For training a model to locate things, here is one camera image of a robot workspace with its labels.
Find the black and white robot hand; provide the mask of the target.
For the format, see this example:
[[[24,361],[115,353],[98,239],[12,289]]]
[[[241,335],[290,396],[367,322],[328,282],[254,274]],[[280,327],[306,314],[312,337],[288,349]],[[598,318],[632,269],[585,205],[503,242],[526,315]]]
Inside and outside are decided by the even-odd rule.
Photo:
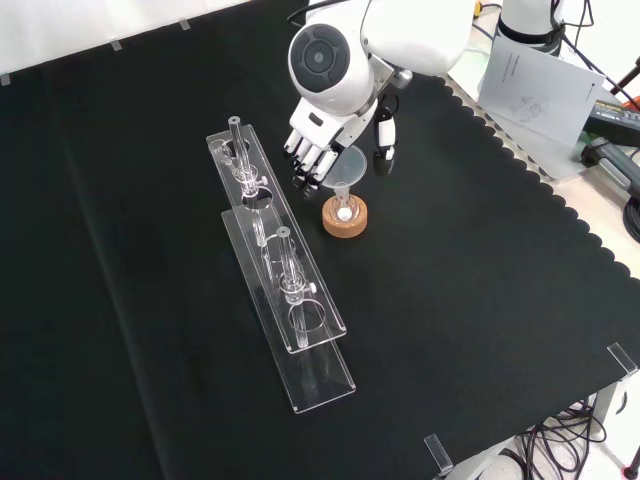
[[[327,184],[339,157],[362,135],[366,127],[374,128],[376,147],[374,171],[378,176],[391,173],[397,149],[394,111],[376,99],[365,113],[335,116],[302,98],[290,118],[291,133],[284,152],[291,159],[293,184],[305,197],[312,197]]]

